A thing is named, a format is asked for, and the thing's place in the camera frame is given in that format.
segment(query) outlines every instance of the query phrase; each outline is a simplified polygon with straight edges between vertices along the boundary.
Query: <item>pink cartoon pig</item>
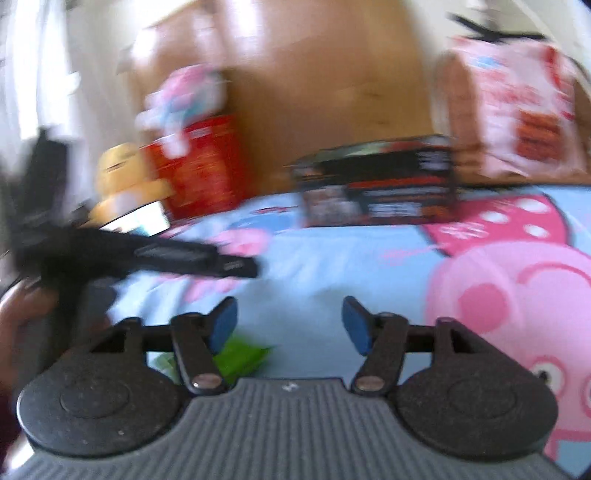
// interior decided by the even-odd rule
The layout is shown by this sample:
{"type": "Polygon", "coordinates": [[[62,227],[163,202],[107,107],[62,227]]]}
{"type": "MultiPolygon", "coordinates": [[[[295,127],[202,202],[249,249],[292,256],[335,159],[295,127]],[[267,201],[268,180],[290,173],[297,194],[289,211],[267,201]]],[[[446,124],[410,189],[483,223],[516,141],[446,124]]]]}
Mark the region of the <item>pink cartoon pig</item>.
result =
{"type": "Polygon", "coordinates": [[[591,442],[591,257],[568,246],[545,196],[462,204],[463,222],[426,227],[450,255],[431,279],[427,322],[457,318],[543,379],[558,399],[546,446],[591,442]]]}

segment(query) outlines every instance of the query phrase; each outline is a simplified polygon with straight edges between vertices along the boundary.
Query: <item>black strap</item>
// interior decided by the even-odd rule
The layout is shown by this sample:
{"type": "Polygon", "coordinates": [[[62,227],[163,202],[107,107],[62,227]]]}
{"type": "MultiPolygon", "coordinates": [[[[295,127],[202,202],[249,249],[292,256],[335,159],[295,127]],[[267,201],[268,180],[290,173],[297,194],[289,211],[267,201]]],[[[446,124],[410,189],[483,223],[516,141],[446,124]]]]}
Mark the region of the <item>black strap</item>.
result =
{"type": "Polygon", "coordinates": [[[472,20],[468,20],[466,17],[463,17],[461,15],[449,14],[449,19],[472,30],[474,33],[477,33],[476,37],[471,37],[474,40],[485,41],[488,43],[499,43],[499,42],[502,42],[503,40],[506,40],[509,38],[529,38],[531,40],[540,40],[540,41],[547,40],[547,37],[542,35],[541,33],[532,33],[532,32],[505,33],[505,32],[491,30],[490,28],[486,28],[486,27],[483,27],[482,25],[474,23],[472,20]]]}

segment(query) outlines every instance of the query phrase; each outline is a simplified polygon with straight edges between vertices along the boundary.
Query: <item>wooden cabinet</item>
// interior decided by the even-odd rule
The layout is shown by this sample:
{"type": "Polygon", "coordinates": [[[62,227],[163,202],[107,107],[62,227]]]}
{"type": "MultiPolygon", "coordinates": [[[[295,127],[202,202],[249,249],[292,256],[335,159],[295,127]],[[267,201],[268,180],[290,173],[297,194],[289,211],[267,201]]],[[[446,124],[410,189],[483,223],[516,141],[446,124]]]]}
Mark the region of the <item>wooden cabinet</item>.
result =
{"type": "Polygon", "coordinates": [[[433,132],[402,0],[195,2],[138,36],[138,110],[170,72],[200,61],[230,80],[260,194],[291,190],[286,166],[318,149],[433,132]]]}

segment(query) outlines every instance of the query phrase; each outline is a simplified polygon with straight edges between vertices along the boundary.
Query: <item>red packaging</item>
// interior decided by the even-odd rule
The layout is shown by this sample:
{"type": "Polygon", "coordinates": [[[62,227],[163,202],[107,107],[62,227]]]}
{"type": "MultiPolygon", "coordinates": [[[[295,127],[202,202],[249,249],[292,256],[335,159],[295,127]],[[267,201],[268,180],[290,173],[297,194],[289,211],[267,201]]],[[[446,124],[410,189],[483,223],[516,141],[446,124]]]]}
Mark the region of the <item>red packaging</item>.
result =
{"type": "Polygon", "coordinates": [[[183,158],[167,158],[158,142],[142,149],[174,190],[166,204],[176,220],[232,210],[254,195],[233,124],[232,115],[219,115],[187,127],[183,158]]]}

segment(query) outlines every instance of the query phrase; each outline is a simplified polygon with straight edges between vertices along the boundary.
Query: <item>pink bag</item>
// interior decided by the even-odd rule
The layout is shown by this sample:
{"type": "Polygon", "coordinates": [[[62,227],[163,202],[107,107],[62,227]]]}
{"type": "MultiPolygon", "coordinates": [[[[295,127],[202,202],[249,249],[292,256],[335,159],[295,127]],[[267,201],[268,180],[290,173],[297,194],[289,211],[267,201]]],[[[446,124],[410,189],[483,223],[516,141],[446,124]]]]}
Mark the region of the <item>pink bag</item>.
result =
{"type": "Polygon", "coordinates": [[[574,122],[573,63],[535,40],[508,44],[458,38],[452,49],[472,75],[482,174],[563,176],[584,171],[574,122]]]}

